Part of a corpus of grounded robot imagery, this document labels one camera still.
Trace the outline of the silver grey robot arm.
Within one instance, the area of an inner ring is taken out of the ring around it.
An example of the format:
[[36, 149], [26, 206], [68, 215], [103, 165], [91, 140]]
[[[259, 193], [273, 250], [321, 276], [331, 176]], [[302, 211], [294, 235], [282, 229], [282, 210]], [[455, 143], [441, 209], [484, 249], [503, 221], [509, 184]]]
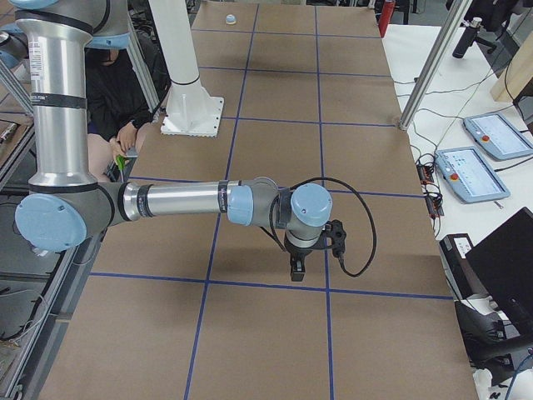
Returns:
[[87, 47], [130, 42], [124, 1], [18, 1], [16, 23], [28, 40], [37, 171], [15, 222], [33, 246], [74, 248], [104, 229], [140, 218], [223, 213], [245, 226], [281, 229], [291, 279], [304, 278], [306, 256], [331, 248], [338, 221], [316, 179], [280, 189], [267, 177], [171, 185], [101, 183], [88, 169]]

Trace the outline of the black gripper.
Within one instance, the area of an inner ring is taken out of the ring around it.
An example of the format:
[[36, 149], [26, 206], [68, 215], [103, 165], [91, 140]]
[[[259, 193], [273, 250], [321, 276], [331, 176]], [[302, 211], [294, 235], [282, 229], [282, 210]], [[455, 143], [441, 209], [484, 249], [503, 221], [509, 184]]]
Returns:
[[306, 274], [305, 258], [311, 254], [314, 249], [312, 247], [298, 247], [287, 238], [284, 239], [284, 246], [290, 255], [291, 280], [293, 282], [302, 282]]

